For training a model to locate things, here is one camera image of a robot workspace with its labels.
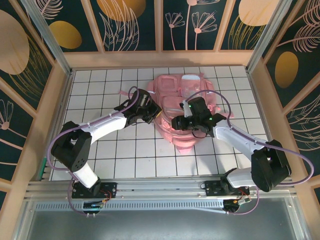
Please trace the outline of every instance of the flower illustration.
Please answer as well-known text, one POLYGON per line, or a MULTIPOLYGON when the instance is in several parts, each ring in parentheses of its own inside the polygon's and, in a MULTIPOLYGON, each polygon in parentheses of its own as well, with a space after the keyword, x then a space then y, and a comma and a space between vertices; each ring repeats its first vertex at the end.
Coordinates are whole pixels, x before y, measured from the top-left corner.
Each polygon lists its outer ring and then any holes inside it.
POLYGON ((185 25, 185 50, 188 50, 188 27, 189 27, 189 15, 191 6, 205 5, 205 4, 216 4, 220 0, 186 0, 189 5, 187 15, 186 15, 186 25, 185 25))
POLYGON ((195 6, 195 5, 204 5, 204 4, 215 4, 217 2, 220 2, 220 0, 186 0, 186 2, 190 6, 195 6))
POLYGON ((194 50, 197 50, 197 39, 198 34, 208 33, 217 30, 217 24, 214 24, 215 12, 206 13, 204 12, 199 18, 199 12, 192 13, 192 23, 195 32, 195 42, 194 42, 194 50))
POLYGON ((173 13, 172 15, 170 12, 168 12, 165 14, 165 19, 166 19, 166 22, 168 23, 169 28, 170 28, 173 50, 176 50, 175 43, 174 43, 174 36, 172 34, 172 29, 177 28, 177 27, 182 27, 186 23, 185 23, 185 21, 182 21, 183 17, 181 15, 181 12, 173 13))
POLYGON ((0 129, 7 130, 9 128, 13 111, 14 104, 12 102, 8 101, 5 105, 5 102, 0 99, 0 129))

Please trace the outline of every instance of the white tile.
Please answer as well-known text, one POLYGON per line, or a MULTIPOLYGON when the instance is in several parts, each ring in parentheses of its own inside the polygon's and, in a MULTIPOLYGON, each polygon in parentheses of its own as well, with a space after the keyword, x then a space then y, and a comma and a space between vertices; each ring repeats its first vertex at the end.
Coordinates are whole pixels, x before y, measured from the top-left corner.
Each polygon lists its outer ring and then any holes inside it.
POLYGON ((198 66, 188 66, 184 68, 185 74, 199 74, 200 69, 198 66))
POLYGON ((239 90, 237 93, 241 104, 253 104, 256 102, 251 90, 239 90))
POLYGON ((83 116, 84 110, 68 110, 66 111, 64 122, 67 123, 69 121, 72 121, 75 124, 80 124, 82 123, 83 116))
POLYGON ((156 158, 156 176, 170 177, 176 176, 176 158, 175 157, 157 157, 156 158))
POLYGON ((196 155, 210 155, 215 154, 214 144, 211 137, 205 137, 194 145, 196 155))
POLYGON ((215 66, 215 73, 218 78, 232 77, 230 68, 228 66, 215 66))
POLYGON ((260 114, 255 103, 241 105, 243 115, 246 119, 260 118, 260 114))
POLYGON ((147 124, 145 122, 136 125, 136 139, 154 139, 155 125, 154 123, 147 124))
POLYGON ((137 80, 138 69, 123 69, 122 70, 122 81, 137 80))
POLYGON ((135 177, 151 178, 156 176, 156 159, 154 157, 137 158, 135 161, 135 177))
POLYGON ((175 146, 165 139, 156 139, 155 155, 157 157, 175 156, 175 146))
POLYGON ((90 82, 105 82, 107 70, 92 70, 90 82))
POLYGON ((115 174, 114 159, 99 159, 95 161, 94 173, 100 179, 113 179, 115 174))
POLYGON ((104 86, 104 94, 118 94, 120 91, 120 87, 120 81, 106 82, 104 86))
MULTIPOLYGON (((57 168, 66 168, 66 166, 59 161, 55 161, 54 166, 57 168)), ((71 180, 71 175, 67 171, 53 170, 51 180, 52 181, 71 180)))
POLYGON ((71 95, 87 95, 88 82, 75 82, 72 86, 71 95))
POLYGON ((186 152, 186 153, 180 153, 177 149, 175 150, 175 155, 176 156, 194 156, 194 155, 196 155, 196 153, 195 153, 195 148, 194 147, 192 147, 191 149, 190 149, 190 151, 189 152, 186 152))
POLYGON ((116 141, 98 141, 96 159, 114 159, 116 157, 116 141))
POLYGON ((230 122, 238 127, 239 129, 248 132, 247 131, 247 125, 244 119, 230 119, 230 122))
POLYGON ((139 68, 138 80, 153 80, 154 70, 152 68, 139 68))
POLYGON ((97 144, 97 141, 91 144, 88 159, 96 159, 97 144))
POLYGON ((249 134, 266 134, 264 125, 260 118, 246 119, 249 134))
POLYGON ((105 94, 103 96, 103 104, 102 107, 104 109, 107 108, 115 108, 119 106, 120 95, 119 94, 105 94))
POLYGON ((214 90, 216 90, 216 91, 220 90, 217 78, 207 78, 207 80, 213 84, 214 90))
POLYGON ((237 168, 237 162, 234 154, 216 155, 219 174, 224 174, 230 169, 237 168))
POLYGON ((106 81, 121 81, 122 69, 111 69, 106 71, 106 81))
POLYGON ((86 97, 85 109, 101 109, 103 95, 88 95, 86 97))
POLYGON ((135 177, 135 164, 134 158, 116 159, 115 160, 115 179, 134 178, 135 177))
POLYGON ((234 119, 243 119, 244 118, 240 104, 232 104, 231 105, 231 112, 233 113, 234 119))
POLYGON ((237 90, 248 90, 251 89, 249 80, 247 77, 234 77, 234 84, 237 90))
POLYGON ((91 71, 76 71, 74 82, 81 83, 81 82, 89 82, 91 71))
MULTIPOLYGON (((133 87, 133 86, 137 86, 137 81, 122 81, 121 83, 121 90, 122 91, 125 91, 125 92, 129 92, 130 88, 133 87)), ((136 90, 135 89, 132 89, 131 90, 131 93, 133 94, 136 90)))
POLYGON ((169 67, 169 74, 185 74, 183 67, 169 67))
POLYGON ((90 82, 88 94, 97 95, 104 94, 105 82, 90 82))
POLYGON ((155 79, 159 75, 166 75, 166 74, 169 74, 168 67, 160 67, 160 68, 153 69, 153 79, 155 79))
POLYGON ((246 77, 246 69, 244 66, 231 66, 231 73, 233 77, 246 77))
POLYGON ((230 104, 238 104, 239 98, 237 95, 237 91, 235 90, 225 90, 221 91, 221 94, 228 100, 230 104))
POLYGON ((116 143, 116 158, 134 158, 136 156, 136 140, 121 140, 116 143))
POLYGON ((85 109, 83 114, 83 123, 91 122, 101 117, 101 109, 85 109))
POLYGON ((140 81, 138 80, 138 88, 147 90, 149 83, 150 83, 150 81, 148 81, 148 80, 140 80, 140 81))
POLYGON ((233 154, 234 148, 232 145, 225 141, 219 140, 216 137, 213 138, 215 154, 233 154))
POLYGON ((214 66, 201 66, 200 72, 204 74, 206 79, 208 78, 216 78, 216 71, 214 66))
POLYGON ((118 130, 118 140, 135 140, 136 126, 128 126, 118 130))
POLYGON ((251 168, 251 161, 245 155, 236 154, 235 159, 239 169, 251 168))
POLYGON ((136 141, 136 157, 137 158, 151 158, 156 156, 155 140, 137 140, 136 141))
POLYGON ((195 156, 177 156, 176 169, 178 176, 197 175, 197 164, 195 156))
POLYGON ((218 78, 220 90, 235 90, 235 84, 232 77, 218 78))
POLYGON ((71 96, 68 110, 71 109, 85 109, 87 96, 71 96))
POLYGON ((196 156, 196 164, 199 175, 218 174, 218 168, 215 155, 196 156))

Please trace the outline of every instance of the white grid floor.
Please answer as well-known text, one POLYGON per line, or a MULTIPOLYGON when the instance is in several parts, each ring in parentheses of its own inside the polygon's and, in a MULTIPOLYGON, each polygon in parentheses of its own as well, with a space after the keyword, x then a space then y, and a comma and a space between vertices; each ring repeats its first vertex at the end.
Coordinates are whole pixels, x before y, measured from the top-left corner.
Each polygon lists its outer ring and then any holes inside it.
MULTIPOLYGON (((163 67, 86 70, 75 74, 64 122, 77 124, 110 113, 132 86, 145 89, 162 74, 198 74, 211 81, 231 103, 233 124, 267 139, 259 111, 242 66, 163 67)), ((217 105, 226 108, 221 97, 217 105)), ((58 161, 56 167, 63 167, 58 161)), ((112 132, 91 145, 88 164, 101 179, 146 178, 223 174, 231 168, 246 168, 250 161, 236 149, 216 138, 206 137, 188 155, 181 155, 164 140, 153 123, 140 123, 112 132)), ((64 171, 52 171, 50 180, 69 180, 64 171)))

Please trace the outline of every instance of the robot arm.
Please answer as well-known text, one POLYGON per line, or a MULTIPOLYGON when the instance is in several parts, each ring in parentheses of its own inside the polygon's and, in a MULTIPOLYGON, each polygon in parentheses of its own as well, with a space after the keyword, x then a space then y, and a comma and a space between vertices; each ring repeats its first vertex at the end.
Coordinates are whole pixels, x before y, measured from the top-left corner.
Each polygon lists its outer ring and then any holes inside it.
POLYGON ((136 99, 137 91, 131 99, 115 107, 110 116, 119 111, 123 112, 114 117, 107 118, 102 116, 92 121, 93 124, 81 123, 78 125, 72 121, 65 123, 61 132, 81 125, 88 124, 88 126, 61 136, 51 149, 51 154, 64 164, 94 196, 100 190, 101 180, 87 163, 91 144, 113 131, 121 130, 137 123, 138 119, 150 124, 162 111, 147 91, 139 89, 138 94, 138 99, 134 105, 125 111, 123 110, 126 108, 126 104, 129 106, 136 99))
MULTIPOLYGON (((184 110, 184 116, 172 119, 171 124, 175 130, 200 130, 230 144, 251 160, 251 167, 231 169, 221 178, 223 182, 221 185, 225 186, 226 192, 242 186, 257 186, 262 191, 269 192, 291 174, 291 168, 283 151, 256 144, 267 141, 254 137, 234 125, 230 127, 226 117, 219 113, 211 114, 202 97, 193 98, 188 102, 183 101, 180 106, 184 110), (248 141, 233 129, 255 141, 248 141)), ((268 144, 282 147, 276 140, 268 144)))

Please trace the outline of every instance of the yellow circle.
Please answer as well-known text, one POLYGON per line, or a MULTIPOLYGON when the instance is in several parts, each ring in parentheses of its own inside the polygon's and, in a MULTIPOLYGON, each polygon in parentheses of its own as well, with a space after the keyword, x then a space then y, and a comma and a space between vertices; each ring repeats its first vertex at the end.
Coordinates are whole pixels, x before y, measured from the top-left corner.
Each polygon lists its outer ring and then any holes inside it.
POLYGON ((120 22, 132 20, 130 9, 136 18, 140 17, 146 9, 146 0, 97 0, 97 3, 105 15, 120 22))
POLYGON ((249 26, 266 25, 274 13, 279 0, 241 0, 239 18, 249 26))
POLYGON ((299 67, 297 56, 285 51, 280 55, 275 65, 275 82, 280 88, 285 89, 295 80, 299 67))
POLYGON ((66 49, 76 49, 82 43, 79 31, 66 21, 55 21, 49 26, 57 43, 66 49))
POLYGON ((17 75, 25 70, 29 61, 28 36, 20 23, 0 10, 0 69, 17 75))

